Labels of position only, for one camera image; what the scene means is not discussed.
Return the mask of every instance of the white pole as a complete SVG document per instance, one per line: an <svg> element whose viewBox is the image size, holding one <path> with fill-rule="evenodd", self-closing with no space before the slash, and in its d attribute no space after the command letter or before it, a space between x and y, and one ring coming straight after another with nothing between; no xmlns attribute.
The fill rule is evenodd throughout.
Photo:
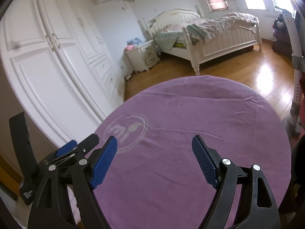
<svg viewBox="0 0 305 229"><path fill-rule="evenodd" d="M196 57L196 52L194 50L194 46L192 45L191 38L190 38L189 33L187 32L187 29L185 27L182 27L182 31L183 31L184 39L185 39L185 42L186 42L186 49L189 51L190 56L191 56L191 59L190 59L191 65L194 69L194 72L196 73L196 76L199 76L200 75L200 73L199 73L199 62L198 62L198 59Z"/></svg>
<svg viewBox="0 0 305 229"><path fill-rule="evenodd" d="M298 30L296 29L296 25L291 13L287 10L282 9L282 14L284 17L284 21L287 26L287 30L290 37L292 54L296 57L302 56L302 48L300 43L300 38L298 34ZM292 100L292 109L295 109L296 113L292 113L290 115L289 121L293 127L297 125L298 117L299 117L299 107L302 101L302 90L300 86L300 79L302 77L302 71L295 69L294 70L294 95Z"/></svg>
<svg viewBox="0 0 305 229"><path fill-rule="evenodd" d="M258 42L258 45L260 46L260 51L262 50L262 36L260 34L260 22L258 18L256 17L255 20L257 21L256 24L256 41Z"/></svg>
<svg viewBox="0 0 305 229"><path fill-rule="evenodd" d="M148 26L146 20L145 20L144 18L142 18L142 19L143 19L143 21L144 21L144 25L146 26L147 32L148 32L149 35L150 35L150 38L151 38L152 40L154 40L153 34L151 33L151 30L150 30L150 28L149 28L149 26Z"/></svg>

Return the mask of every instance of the pink item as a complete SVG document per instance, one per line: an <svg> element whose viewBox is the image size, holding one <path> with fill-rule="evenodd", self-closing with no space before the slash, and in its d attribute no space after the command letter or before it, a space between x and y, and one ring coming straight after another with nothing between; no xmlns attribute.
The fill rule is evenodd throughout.
<svg viewBox="0 0 305 229"><path fill-rule="evenodd" d="M128 46L125 47L125 50L126 50L126 51L130 51L130 50L132 50L133 48L135 48L134 45L128 45Z"/></svg>

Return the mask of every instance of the blue clamp pad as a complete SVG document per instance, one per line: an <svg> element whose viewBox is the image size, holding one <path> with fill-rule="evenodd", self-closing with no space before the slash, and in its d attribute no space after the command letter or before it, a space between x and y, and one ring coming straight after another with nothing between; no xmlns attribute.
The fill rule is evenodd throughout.
<svg viewBox="0 0 305 229"><path fill-rule="evenodd" d="M220 183L218 180L218 166L213 161L208 147L205 145L204 141L199 135L193 137L192 150L207 183L211 184L214 189L217 189Z"/></svg>
<svg viewBox="0 0 305 229"><path fill-rule="evenodd" d="M95 189L104 181L104 178L116 154L116 151L117 140L115 137L112 136L107 140L107 142L91 164L93 168L90 185L93 189Z"/></svg>
<svg viewBox="0 0 305 229"><path fill-rule="evenodd" d="M70 142L68 142L64 146L60 147L56 151L56 157L63 156L64 154L68 153L69 151L71 151L76 146L77 146L77 142L75 140L71 140Z"/></svg>

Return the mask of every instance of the wooden floor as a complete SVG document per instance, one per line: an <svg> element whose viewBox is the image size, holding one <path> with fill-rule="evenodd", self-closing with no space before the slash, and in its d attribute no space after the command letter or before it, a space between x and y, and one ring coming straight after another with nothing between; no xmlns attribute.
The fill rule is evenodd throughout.
<svg viewBox="0 0 305 229"><path fill-rule="evenodd" d="M294 85L291 60L275 53L269 42L252 51L240 50L200 65L201 75L225 77L243 83L261 94L283 119L289 114ZM195 72L188 60L164 54L150 71L136 73L126 83L125 100L155 84Z"/></svg>

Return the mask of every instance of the metal pivot screw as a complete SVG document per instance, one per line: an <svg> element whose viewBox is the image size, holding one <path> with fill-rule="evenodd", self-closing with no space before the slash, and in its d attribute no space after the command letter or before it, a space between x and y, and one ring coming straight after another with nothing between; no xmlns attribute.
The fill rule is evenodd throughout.
<svg viewBox="0 0 305 229"><path fill-rule="evenodd" d="M255 169L255 170L260 170L260 166L257 165L257 164L255 164L255 165L253 165L253 169Z"/></svg>
<svg viewBox="0 0 305 229"><path fill-rule="evenodd" d="M224 158L224 159L222 160L222 162L223 162L224 164L226 164L226 165L230 165L230 164L231 164L231 161L230 161L229 159L227 159L227 158Z"/></svg>
<svg viewBox="0 0 305 229"><path fill-rule="evenodd" d="M52 164L49 166L49 171L53 171L56 169L56 165Z"/></svg>
<svg viewBox="0 0 305 229"><path fill-rule="evenodd" d="M79 163L80 165L85 165L86 163L88 163L88 161L87 161L87 159L83 158L83 159L81 159L80 161L78 161L78 163Z"/></svg>

